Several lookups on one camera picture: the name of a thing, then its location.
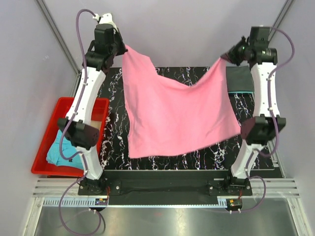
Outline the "red plastic bin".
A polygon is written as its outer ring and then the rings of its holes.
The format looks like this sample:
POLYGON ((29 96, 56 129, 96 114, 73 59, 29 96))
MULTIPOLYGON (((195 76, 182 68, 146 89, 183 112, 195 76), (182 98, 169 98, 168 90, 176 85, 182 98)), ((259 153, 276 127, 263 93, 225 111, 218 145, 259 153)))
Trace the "red plastic bin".
MULTIPOLYGON (((49 164, 46 161, 46 156, 49 148, 51 147, 53 141, 56 138, 57 131, 59 130, 57 126, 57 120, 59 118, 64 118, 66 113, 71 107, 73 102, 73 97, 61 97, 58 99, 55 108, 50 117, 49 123, 47 125, 46 131, 42 138, 41 144, 37 151, 36 157, 34 159, 31 172, 33 174, 47 175, 47 176, 66 176, 66 177, 81 177, 83 171, 73 167, 65 167, 49 164)), ((92 124, 99 127, 99 139, 96 145, 97 152, 100 153, 102 140, 104 137, 104 128, 106 125, 106 118, 108 116, 109 110, 109 99, 107 98, 97 98, 92 110, 92 124)))

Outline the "aluminium frame post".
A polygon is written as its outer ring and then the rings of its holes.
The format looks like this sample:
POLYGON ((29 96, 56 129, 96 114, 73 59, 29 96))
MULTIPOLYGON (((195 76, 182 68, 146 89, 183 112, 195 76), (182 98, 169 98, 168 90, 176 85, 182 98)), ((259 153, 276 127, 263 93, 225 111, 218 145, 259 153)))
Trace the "aluminium frame post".
POLYGON ((295 0, 286 0, 284 5, 282 6, 280 12, 278 13, 273 25, 269 26, 269 35, 268 35, 269 42, 272 42, 275 35, 277 33, 280 33, 288 40, 290 47, 291 47, 290 57, 286 61, 284 61, 283 63, 278 64, 277 68, 272 70, 272 72, 271 72, 272 74, 275 73, 276 71, 278 71, 279 69, 283 68, 284 66, 286 66, 293 59, 293 57, 295 55, 295 46, 294 46, 292 39, 290 38, 290 36, 285 31, 280 29, 282 23, 286 19, 287 15, 289 14, 289 12, 290 12, 290 10, 294 4, 295 4, 295 0))
POLYGON ((68 46, 66 45, 65 40, 63 39, 61 32, 58 29, 58 26, 50 13, 48 6, 46 5, 44 0, 35 0, 37 6, 39 7, 39 10, 43 14, 51 32, 53 33, 55 39, 57 40, 59 46, 61 47, 61 50, 63 51, 63 54, 65 55, 67 61, 69 62, 72 70, 74 71, 75 75, 78 76, 80 73, 79 67, 77 66, 74 57, 72 56, 68 46))

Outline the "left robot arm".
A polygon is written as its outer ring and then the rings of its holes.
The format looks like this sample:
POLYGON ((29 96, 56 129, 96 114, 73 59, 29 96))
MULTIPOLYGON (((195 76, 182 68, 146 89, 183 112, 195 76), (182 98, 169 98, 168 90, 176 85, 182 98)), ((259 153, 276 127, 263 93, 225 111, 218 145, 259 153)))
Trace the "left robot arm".
POLYGON ((94 40, 88 50, 83 47, 80 49, 83 68, 79 88, 66 116, 58 120, 62 132, 60 141, 69 140, 75 152, 64 154, 63 144, 59 143, 59 153, 66 161, 75 157, 80 159, 83 177, 91 180, 89 189, 100 195, 106 190, 106 182, 100 179, 103 169, 96 148, 100 131, 91 126, 92 111, 98 90, 113 65, 114 57, 124 54, 127 49, 113 22, 98 23, 94 30, 94 40))

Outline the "folded dark grey t shirt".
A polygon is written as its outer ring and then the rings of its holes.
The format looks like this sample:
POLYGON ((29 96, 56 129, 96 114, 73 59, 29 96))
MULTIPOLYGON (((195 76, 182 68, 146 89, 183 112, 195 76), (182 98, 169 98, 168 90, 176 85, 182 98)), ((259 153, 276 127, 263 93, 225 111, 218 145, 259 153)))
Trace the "folded dark grey t shirt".
POLYGON ((250 68, 248 66, 226 68, 227 90, 229 91, 253 91, 254 84, 250 68))

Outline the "left aluminium frame post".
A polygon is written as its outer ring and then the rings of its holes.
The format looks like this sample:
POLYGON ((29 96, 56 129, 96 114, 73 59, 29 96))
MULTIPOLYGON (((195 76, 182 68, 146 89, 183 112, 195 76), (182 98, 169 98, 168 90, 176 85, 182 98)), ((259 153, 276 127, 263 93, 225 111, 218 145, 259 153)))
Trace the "left aluminium frame post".
POLYGON ((63 39, 61 32, 58 29, 58 26, 50 13, 48 6, 46 5, 44 0, 35 0, 37 6, 39 7, 39 10, 43 14, 51 32, 53 33, 55 39, 57 40, 59 46, 61 47, 61 50, 63 51, 63 54, 65 55, 67 61, 69 62, 72 70, 74 71, 75 75, 78 76, 80 73, 79 67, 77 66, 74 57, 72 56, 68 46, 66 45, 65 40, 63 39))

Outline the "right aluminium frame post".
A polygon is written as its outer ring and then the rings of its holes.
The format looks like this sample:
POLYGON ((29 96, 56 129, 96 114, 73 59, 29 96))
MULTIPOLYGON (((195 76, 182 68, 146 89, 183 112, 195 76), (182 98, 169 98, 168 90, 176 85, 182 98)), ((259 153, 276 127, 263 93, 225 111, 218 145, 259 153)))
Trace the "right aluminium frame post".
POLYGON ((286 61, 284 61, 283 63, 278 64, 277 68, 272 70, 272 72, 271 72, 272 74, 275 73, 276 71, 278 71, 279 69, 283 68, 284 66, 286 66, 293 59, 293 57, 295 55, 295 46, 294 46, 292 39, 290 38, 290 36, 285 31, 280 29, 282 23, 286 19, 287 15, 289 14, 289 12, 290 12, 290 10, 294 4, 295 4, 295 0, 286 0, 284 5, 282 6, 280 12, 278 13, 273 25, 269 26, 269 35, 268 35, 269 42, 272 42, 275 35, 277 33, 280 33, 288 40, 290 47, 291 47, 290 57, 286 61))

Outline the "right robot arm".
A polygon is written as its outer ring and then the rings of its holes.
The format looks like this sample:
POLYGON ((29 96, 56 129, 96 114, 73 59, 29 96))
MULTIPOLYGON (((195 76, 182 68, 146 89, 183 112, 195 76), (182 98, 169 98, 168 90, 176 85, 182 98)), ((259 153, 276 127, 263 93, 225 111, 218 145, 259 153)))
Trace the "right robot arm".
POLYGON ((286 119, 280 115, 276 99, 276 71, 278 53, 269 46, 270 27, 251 28, 248 38, 242 37, 221 58, 239 66, 246 61, 254 85, 254 111, 252 118, 241 124, 242 145, 230 168, 229 179, 223 183, 224 191, 234 195, 241 189, 241 182, 249 179, 255 158, 262 154, 264 146, 272 140, 278 141, 286 119))

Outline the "pink t shirt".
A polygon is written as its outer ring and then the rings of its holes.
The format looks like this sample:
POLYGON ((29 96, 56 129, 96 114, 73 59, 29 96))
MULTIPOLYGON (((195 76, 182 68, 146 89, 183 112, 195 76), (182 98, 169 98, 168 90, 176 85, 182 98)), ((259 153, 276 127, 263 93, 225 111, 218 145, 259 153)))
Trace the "pink t shirt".
POLYGON ((129 48, 122 73, 130 158, 177 156, 240 134, 224 60, 188 86, 158 75, 148 56, 129 48))

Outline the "folded teal t shirt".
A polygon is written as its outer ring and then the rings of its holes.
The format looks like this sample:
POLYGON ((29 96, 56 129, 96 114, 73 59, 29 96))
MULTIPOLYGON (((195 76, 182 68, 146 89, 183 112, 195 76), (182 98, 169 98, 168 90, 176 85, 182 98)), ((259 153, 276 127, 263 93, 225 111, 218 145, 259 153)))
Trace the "folded teal t shirt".
POLYGON ((232 93, 253 94, 254 92, 253 91, 229 91, 228 93, 229 94, 232 94, 232 93))

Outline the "beige t shirt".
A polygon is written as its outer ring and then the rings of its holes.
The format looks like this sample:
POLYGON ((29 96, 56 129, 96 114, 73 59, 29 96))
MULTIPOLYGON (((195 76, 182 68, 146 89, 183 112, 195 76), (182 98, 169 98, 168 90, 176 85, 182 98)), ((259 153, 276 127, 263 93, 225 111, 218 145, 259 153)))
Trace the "beige t shirt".
POLYGON ((92 120, 90 126, 97 128, 98 130, 101 129, 101 121, 92 120))

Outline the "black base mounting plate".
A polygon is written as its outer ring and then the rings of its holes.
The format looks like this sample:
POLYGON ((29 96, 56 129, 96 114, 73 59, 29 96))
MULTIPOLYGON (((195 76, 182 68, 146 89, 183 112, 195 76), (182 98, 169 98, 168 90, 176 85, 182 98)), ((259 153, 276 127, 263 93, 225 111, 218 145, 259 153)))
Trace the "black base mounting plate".
POLYGON ((98 180, 82 180, 78 194, 109 196, 112 206, 199 206, 252 196, 252 187, 248 177, 228 170, 106 170, 98 180))

